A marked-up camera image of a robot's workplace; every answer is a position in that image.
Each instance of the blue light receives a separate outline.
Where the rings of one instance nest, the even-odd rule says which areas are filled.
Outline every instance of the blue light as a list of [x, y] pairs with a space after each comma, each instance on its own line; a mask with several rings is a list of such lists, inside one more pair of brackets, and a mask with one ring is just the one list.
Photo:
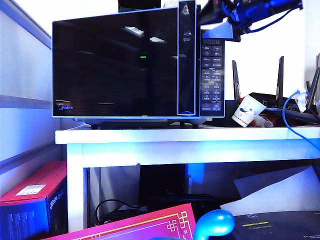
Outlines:
[[187, 166], [188, 176], [191, 176], [192, 183], [203, 184], [205, 177], [204, 163], [189, 163]]

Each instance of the dark box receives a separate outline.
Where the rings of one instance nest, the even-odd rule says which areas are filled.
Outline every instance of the dark box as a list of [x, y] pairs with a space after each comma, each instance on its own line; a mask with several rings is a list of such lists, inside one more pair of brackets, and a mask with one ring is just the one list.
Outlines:
[[65, 161], [45, 164], [0, 197], [1, 240], [39, 240], [67, 232]]
[[320, 211], [266, 212], [234, 218], [235, 227], [223, 240], [320, 239]]

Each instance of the microwave control panel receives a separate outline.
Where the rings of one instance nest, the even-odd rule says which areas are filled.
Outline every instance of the microwave control panel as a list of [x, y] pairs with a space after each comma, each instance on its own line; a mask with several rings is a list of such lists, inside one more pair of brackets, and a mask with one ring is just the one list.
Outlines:
[[225, 41], [202, 38], [200, 52], [200, 116], [225, 116]]

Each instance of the white paper cup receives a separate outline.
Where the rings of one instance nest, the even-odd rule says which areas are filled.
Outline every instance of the white paper cup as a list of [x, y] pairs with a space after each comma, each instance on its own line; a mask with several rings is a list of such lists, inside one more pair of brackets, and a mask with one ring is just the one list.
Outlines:
[[255, 115], [259, 115], [264, 109], [266, 109], [265, 105], [246, 95], [234, 112], [232, 119], [245, 128], [252, 122]]

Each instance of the white shelf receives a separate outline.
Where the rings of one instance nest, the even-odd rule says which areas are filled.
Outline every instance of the white shelf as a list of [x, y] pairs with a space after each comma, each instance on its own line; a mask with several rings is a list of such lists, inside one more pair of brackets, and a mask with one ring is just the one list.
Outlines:
[[[319, 127], [294, 130], [320, 146]], [[67, 144], [70, 232], [86, 228], [84, 168], [320, 158], [309, 142], [278, 127], [92, 130], [82, 125], [56, 131], [55, 142]]]
[[[308, 139], [320, 138], [320, 127], [294, 127]], [[82, 125], [55, 132], [56, 144], [147, 143], [147, 142], [202, 142], [301, 139], [286, 127], [210, 127], [198, 129], [121, 129], [92, 130]]]

